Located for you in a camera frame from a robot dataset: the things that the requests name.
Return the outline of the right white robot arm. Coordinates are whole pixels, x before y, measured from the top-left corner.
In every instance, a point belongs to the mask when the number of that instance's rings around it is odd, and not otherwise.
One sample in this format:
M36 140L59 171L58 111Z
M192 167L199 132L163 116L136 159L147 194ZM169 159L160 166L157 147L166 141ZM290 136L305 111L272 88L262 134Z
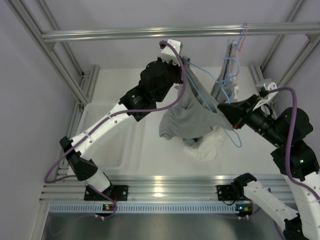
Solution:
M218 109L235 130L248 126L275 146L271 153L273 162L289 185L297 209L276 198L250 173L234 178L230 184L218 185L218 200L250 200L273 219L286 240L318 240L320 166L316 154L304 141L313 126L296 104L274 119L260 109L259 99L254 94L240 102L221 103Z

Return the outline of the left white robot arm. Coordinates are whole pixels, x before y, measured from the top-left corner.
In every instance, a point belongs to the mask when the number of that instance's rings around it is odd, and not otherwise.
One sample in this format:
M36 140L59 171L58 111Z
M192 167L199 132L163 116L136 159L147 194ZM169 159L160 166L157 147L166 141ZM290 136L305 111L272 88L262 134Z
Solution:
M95 153L123 129L139 122L149 113L165 110L157 103L164 100L174 84L186 87L187 74L180 56L166 61L159 57L140 73L138 85L130 89L98 122L83 133L60 140L65 158L78 181L95 191L102 200L109 199L114 186L94 163Z

